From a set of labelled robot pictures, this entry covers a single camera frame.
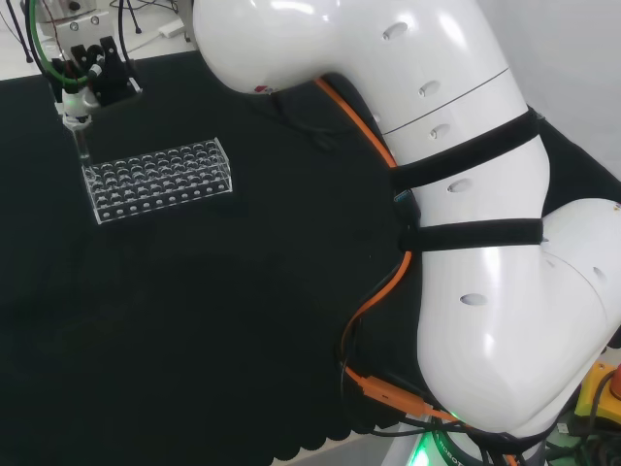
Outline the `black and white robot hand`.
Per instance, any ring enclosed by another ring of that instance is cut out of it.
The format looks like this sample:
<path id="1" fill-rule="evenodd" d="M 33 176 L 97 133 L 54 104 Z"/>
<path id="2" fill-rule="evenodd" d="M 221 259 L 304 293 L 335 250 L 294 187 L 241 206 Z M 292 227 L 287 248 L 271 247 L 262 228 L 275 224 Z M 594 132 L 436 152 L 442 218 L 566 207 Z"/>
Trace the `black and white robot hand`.
<path id="1" fill-rule="evenodd" d="M 74 133 L 85 130 L 93 114 L 142 91 L 111 36 L 89 47 L 72 47 L 70 57 L 53 59 L 48 77 L 56 109 L 65 127 Z"/>

